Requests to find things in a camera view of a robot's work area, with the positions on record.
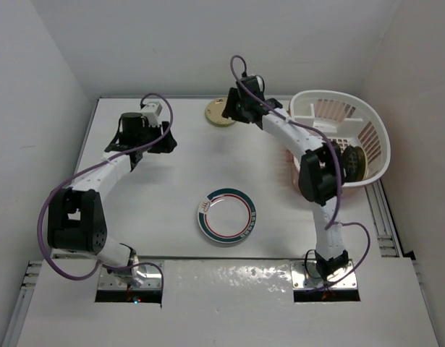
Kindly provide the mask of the beige plate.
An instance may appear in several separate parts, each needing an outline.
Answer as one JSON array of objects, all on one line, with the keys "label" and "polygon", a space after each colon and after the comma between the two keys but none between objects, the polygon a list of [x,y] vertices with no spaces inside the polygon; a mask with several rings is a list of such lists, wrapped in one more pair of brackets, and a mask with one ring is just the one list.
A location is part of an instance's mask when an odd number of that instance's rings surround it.
[{"label": "beige plate", "polygon": [[209,102],[205,108],[205,117],[215,127],[230,127],[235,124],[232,119],[222,116],[226,106],[226,98],[216,98]]}]

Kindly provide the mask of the black plate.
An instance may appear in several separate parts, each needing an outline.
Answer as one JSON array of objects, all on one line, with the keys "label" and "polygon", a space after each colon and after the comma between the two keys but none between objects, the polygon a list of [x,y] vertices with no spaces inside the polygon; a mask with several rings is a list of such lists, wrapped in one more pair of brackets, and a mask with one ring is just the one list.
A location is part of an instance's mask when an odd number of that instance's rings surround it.
[{"label": "black plate", "polygon": [[342,154],[344,180],[346,182],[362,181],[365,178],[368,160],[365,151],[359,146],[348,146]]}]

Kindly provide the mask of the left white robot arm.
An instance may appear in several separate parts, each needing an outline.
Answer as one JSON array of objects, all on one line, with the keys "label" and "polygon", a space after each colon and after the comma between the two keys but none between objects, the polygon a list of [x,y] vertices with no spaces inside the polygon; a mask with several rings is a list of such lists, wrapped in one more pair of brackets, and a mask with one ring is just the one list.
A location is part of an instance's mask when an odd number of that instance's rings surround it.
[{"label": "left white robot arm", "polygon": [[48,204],[51,248],[85,254],[119,272],[131,268],[135,251],[108,234],[102,201],[144,153],[171,153],[177,146],[170,122],[160,120],[159,114],[145,109],[122,114],[101,162],[54,194]]}]

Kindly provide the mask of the white plate green red rim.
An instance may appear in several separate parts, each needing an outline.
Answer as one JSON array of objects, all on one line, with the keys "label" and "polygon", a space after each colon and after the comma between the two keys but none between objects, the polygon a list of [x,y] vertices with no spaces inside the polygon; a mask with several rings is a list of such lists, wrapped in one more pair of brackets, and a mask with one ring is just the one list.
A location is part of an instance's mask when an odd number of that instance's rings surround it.
[{"label": "white plate green red rim", "polygon": [[223,245],[243,242],[255,228],[257,211],[244,192],[233,188],[217,189],[200,202],[197,222],[211,241]]}]

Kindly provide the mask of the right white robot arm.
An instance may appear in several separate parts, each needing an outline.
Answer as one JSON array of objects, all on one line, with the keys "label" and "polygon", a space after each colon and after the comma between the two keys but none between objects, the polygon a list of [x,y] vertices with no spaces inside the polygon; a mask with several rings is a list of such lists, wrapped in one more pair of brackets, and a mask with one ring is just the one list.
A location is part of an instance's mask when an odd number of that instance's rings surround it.
[{"label": "right white robot arm", "polygon": [[278,100],[266,99],[262,77],[244,72],[236,85],[229,90],[222,116],[255,124],[300,162],[297,185],[313,211],[315,268],[327,280],[349,260],[336,222],[344,176],[340,147],[317,129],[294,121]]}]

